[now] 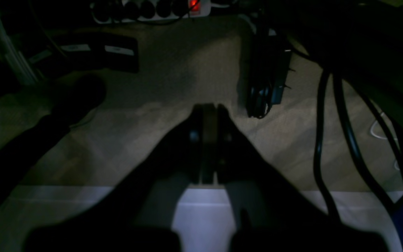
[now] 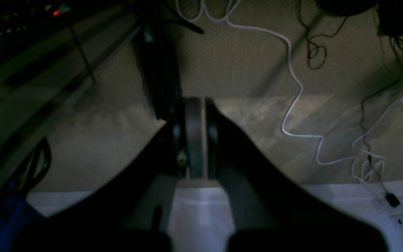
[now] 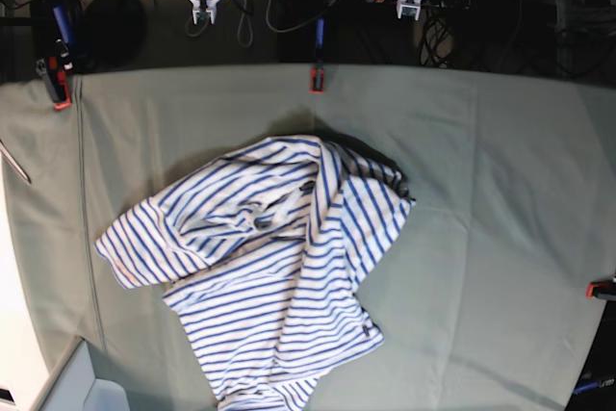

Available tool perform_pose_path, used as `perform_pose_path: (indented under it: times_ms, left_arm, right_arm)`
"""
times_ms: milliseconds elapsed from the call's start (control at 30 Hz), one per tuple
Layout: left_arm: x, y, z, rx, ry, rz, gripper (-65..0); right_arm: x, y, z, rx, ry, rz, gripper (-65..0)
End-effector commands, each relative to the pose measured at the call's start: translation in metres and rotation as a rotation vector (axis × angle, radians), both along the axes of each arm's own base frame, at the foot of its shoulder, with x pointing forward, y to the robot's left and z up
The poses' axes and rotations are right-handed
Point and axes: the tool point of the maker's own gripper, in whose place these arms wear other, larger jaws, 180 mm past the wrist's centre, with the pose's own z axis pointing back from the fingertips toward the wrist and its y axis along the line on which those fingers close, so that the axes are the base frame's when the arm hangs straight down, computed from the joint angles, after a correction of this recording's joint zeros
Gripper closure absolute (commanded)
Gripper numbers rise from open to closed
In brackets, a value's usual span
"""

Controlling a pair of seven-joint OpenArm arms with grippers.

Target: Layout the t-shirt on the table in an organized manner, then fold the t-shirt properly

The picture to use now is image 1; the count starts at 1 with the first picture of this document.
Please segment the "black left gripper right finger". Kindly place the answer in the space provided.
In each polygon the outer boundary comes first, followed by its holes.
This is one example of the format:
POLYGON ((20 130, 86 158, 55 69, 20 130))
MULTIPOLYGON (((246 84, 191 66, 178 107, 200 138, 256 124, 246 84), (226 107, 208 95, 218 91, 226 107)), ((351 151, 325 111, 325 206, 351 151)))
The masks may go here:
POLYGON ((272 167, 218 106, 218 181, 237 231, 232 252, 387 252, 383 237, 324 213, 272 167))

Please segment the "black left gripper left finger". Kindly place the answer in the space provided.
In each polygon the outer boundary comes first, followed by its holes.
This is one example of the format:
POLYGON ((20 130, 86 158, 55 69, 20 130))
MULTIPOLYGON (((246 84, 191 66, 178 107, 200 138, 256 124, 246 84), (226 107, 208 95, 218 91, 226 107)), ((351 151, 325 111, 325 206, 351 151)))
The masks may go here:
POLYGON ((203 106, 171 129, 110 193, 88 210, 37 228, 25 252, 180 252, 171 226, 186 188, 199 181, 203 106))

